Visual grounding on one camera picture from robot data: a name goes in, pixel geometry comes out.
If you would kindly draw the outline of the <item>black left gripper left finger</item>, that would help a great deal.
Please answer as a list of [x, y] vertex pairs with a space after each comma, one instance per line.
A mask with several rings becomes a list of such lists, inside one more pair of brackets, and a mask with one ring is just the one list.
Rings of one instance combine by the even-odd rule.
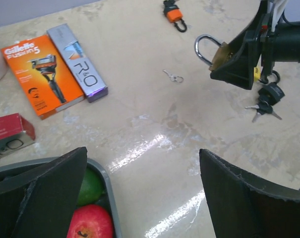
[[87, 167], [87, 149], [0, 167], [0, 238], [67, 236]]

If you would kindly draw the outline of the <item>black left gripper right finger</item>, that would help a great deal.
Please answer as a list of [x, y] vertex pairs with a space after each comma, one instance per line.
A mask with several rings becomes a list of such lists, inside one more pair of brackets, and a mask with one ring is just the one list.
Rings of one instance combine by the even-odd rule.
[[245, 171], [207, 149], [200, 172], [218, 238], [300, 238], [300, 189]]

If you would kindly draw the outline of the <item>small silver key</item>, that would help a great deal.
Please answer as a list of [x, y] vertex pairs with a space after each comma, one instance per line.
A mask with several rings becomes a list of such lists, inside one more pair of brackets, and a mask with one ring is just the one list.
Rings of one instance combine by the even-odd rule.
[[181, 77], [181, 76], [179, 76], [179, 75], [175, 75], [175, 74], [169, 73], [165, 69], [163, 69], [163, 72], [170, 78], [170, 80], [172, 82], [182, 83], [184, 81], [184, 78]]

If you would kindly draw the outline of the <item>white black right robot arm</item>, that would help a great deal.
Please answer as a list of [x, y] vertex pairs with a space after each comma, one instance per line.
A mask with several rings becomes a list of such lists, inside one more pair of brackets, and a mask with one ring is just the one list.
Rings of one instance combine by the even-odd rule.
[[252, 21], [222, 46], [226, 59], [211, 68], [211, 79], [250, 90], [258, 64], [259, 81], [267, 84], [276, 62], [300, 63], [300, 21], [285, 19], [286, 5], [285, 0], [262, 0]]

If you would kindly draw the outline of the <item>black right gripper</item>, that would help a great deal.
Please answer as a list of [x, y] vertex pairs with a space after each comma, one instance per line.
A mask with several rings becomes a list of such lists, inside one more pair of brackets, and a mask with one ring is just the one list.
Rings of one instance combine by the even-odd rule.
[[261, 70], [261, 79], [272, 76], [275, 60], [272, 15], [267, 13], [268, 0], [261, 0], [259, 8], [247, 26], [228, 44], [218, 43], [211, 61], [211, 79], [224, 81], [242, 89], [253, 86], [253, 68]]

